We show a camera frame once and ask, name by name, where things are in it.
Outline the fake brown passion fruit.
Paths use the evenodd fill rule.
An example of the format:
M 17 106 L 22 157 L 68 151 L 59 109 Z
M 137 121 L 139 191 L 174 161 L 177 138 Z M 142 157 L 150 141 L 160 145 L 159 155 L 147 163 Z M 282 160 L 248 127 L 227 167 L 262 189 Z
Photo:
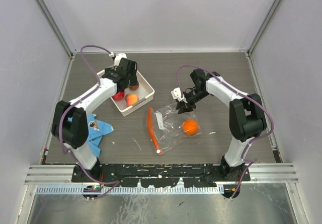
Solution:
M 136 85 L 130 86 L 129 89 L 131 91 L 136 91 L 139 88 L 139 83 L 137 83 Z

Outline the fake orange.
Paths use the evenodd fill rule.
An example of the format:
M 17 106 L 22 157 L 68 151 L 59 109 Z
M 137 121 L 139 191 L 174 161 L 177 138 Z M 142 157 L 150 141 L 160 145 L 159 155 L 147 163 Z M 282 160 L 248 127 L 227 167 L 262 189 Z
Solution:
M 183 132 L 189 136 L 196 135 L 199 130 L 199 125 L 194 119 L 187 119 L 182 126 Z

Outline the fake red apple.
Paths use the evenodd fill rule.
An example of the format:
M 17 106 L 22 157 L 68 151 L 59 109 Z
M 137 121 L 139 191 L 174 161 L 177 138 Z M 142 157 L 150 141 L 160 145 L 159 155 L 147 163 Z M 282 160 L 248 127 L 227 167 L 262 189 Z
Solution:
M 115 101 L 122 101 L 124 97 L 125 93 L 123 91 L 119 91 L 118 93 L 112 96 L 112 99 Z

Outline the fake peach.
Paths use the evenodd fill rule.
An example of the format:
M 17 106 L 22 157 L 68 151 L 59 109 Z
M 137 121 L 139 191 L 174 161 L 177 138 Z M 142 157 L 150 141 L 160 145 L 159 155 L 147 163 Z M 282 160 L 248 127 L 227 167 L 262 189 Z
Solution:
M 130 107 L 139 101 L 139 97 L 136 94 L 127 94 L 125 96 L 126 106 Z

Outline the clear zip top bag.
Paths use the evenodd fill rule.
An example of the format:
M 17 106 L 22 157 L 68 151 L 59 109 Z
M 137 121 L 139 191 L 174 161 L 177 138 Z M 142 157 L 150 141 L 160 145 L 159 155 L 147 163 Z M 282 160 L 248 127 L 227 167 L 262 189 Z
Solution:
M 147 131 L 158 155 L 162 155 L 175 146 L 202 133 L 199 125 L 196 135 L 189 136 L 185 134 L 182 126 L 187 119 L 194 119 L 199 125 L 195 112 L 178 114 L 177 103 L 171 103 L 157 110 L 149 107 L 147 112 Z

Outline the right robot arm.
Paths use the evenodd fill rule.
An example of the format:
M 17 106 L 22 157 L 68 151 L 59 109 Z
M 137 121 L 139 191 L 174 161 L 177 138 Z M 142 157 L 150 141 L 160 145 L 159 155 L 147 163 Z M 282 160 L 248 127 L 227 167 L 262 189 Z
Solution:
M 259 138 L 267 123 L 262 101 L 258 94 L 247 94 L 226 82 L 217 72 L 196 68 L 190 74 L 194 87 L 182 91 L 180 87 L 171 91 L 177 102 L 178 114 L 192 112 L 196 103 L 212 95 L 229 109 L 229 130 L 232 135 L 228 151 L 219 166 L 221 177 L 233 180 L 245 167 L 245 156 L 252 141 Z

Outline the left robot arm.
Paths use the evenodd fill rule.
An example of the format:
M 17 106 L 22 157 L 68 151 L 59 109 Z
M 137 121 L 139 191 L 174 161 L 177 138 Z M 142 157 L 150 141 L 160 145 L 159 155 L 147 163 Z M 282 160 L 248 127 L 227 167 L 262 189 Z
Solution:
M 59 140 L 63 153 L 70 152 L 90 182 L 104 184 L 99 180 L 99 159 L 87 143 L 88 117 L 108 98 L 138 85 L 136 74 L 137 62 L 122 57 L 118 65 L 104 69 L 102 76 L 95 74 L 98 82 L 85 93 L 69 102 L 61 100 L 56 104 L 51 133 Z

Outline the white perforated plastic basket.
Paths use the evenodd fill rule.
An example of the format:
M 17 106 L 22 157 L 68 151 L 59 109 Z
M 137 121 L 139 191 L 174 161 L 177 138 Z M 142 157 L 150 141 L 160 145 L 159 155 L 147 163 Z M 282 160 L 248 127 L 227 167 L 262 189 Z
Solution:
M 154 89 L 152 86 L 145 80 L 145 78 L 140 74 L 140 72 L 136 72 L 137 80 L 139 82 L 139 88 L 136 91 L 131 91 L 129 88 L 126 88 L 124 90 L 119 90 L 117 88 L 117 82 L 120 79 L 118 75 L 118 70 L 114 69 L 104 69 L 97 73 L 97 76 L 100 78 L 108 78 L 112 80 L 116 86 L 113 87 L 110 83 L 108 83 L 106 80 L 103 81 L 103 85 L 99 88 L 99 90 L 94 93 L 95 96 L 98 96 L 99 93 L 101 93 L 100 96 L 96 100 L 94 100 L 87 108 L 87 111 L 93 112 L 96 108 L 98 108 L 102 103 L 104 103 L 108 97 L 112 97 L 114 93 L 117 93 L 119 91 L 123 91 L 126 95 L 127 94 L 136 94 L 139 97 L 139 101 L 135 103 L 134 105 L 127 107 L 125 98 L 123 98 L 122 101 L 115 101 L 111 98 L 114 105 L 117 107 L 119 112 L 125 117 L 132 113 L 133 111 L 137 110 L 141 106 L 145 105 L 149 101 L 153 100 L 154 96 Z

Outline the blue patterned cloth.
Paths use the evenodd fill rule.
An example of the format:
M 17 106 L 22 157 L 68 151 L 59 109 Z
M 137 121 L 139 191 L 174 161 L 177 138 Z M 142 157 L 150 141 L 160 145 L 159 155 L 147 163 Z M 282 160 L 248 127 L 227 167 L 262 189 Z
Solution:
M 99 144 L 103 136 L 112 133 L 114 131 L 114 128 L 110 123 L 100 121 L 95 117 L 96 117 L 96 114 L 91 114 L 87 118 L 88 132 L 89 132 L 88 138 L 87 138 L 87 144 L 89 145 L 94 156 L 98 158 L 101 153 Z

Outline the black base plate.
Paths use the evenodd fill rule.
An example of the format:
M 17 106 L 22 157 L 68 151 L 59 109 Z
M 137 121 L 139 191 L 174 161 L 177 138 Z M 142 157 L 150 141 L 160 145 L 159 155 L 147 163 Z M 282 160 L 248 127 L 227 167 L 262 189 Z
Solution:
M 90 170 L 96 180 L 119 181 L 121 187 L 216 187 L 218 182 L 238 182 L 243 170 L 226 177 L 217 164 L 101 164 Z

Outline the aluminium frame rail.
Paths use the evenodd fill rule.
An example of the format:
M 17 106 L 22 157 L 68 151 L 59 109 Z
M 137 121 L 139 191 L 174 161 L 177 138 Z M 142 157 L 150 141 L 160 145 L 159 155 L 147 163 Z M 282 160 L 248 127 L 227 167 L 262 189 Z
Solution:
M 71 183 L 74 165 L 31 165 L 25 185 Z M 291 163 L 252 164 L 248 168 L 251 183 L 298 183 Z

